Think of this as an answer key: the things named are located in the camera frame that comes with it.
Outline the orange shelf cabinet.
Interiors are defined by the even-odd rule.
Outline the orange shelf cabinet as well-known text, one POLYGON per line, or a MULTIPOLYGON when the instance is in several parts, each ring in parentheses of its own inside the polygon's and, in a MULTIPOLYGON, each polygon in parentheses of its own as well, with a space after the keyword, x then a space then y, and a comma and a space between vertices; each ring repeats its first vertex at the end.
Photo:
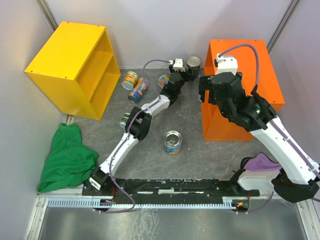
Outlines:
MULTIPOLYGON (((239 44, 247 43, 255 47, 259 58, 258 94, 265 98, 278 112, 285 104, 276 73, 265 41, 262 39, 211 39, 204 64, 204 74, 216 74, 214 60, 217 54, 239 44)), ((249 95, 255 86, 256 59, 249 47, 239 47, 228 53, 236 58, 238 71, 243 74, 242 87, 249 95)), ((224 118, 218 107, 209 103, 208 91, 201 104, 203 138, 205 141, 251 141, 254 137, 243 128, 224 118)))

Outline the blue can pull tab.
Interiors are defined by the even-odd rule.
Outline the blue can pull tab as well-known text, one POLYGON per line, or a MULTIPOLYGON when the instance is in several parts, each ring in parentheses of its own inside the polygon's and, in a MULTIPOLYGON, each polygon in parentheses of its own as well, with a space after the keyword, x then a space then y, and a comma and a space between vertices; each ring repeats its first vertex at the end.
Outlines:
POLYGON ((164 136, 165 152, 168 155, 177 155, 181 151, 182 136, 175 130, 168 131, 164 136))

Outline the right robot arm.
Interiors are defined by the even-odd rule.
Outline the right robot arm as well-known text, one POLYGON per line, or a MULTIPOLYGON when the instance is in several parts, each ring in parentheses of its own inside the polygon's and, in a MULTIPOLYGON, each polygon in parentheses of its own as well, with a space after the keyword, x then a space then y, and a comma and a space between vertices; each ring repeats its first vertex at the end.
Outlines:
POLYGON ((320 190, 320 165, 312 160, 285 129, 276 110, 258 92, 256 84, 251 95, 242 86, 242 73, 223 72, 199 79, 199 98, 216 105, 229 122, 242 127, 258 139, 275 157, 265 156, 247 161, 229 183, 236 196, 246 191, 275 192, 291 203, 314 199, 320 190))

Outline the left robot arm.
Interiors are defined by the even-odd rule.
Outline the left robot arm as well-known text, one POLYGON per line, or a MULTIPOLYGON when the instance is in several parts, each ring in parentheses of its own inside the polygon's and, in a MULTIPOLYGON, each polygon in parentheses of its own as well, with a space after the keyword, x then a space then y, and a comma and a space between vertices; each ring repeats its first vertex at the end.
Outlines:
POLYGON ((200 68, 188 65, 186 71, 175 70, 173 66, 169 69, 168 83, 164 85, 156 99, 141 108, 132 109, 120 142, 109 157, 90 174, 89 182, 99 195, 106 195, 110 191, 113 175, 130 150, 146 138, 152 118, 175 103, 181 94, 182 86, 186 82, 195 81, 200 68))

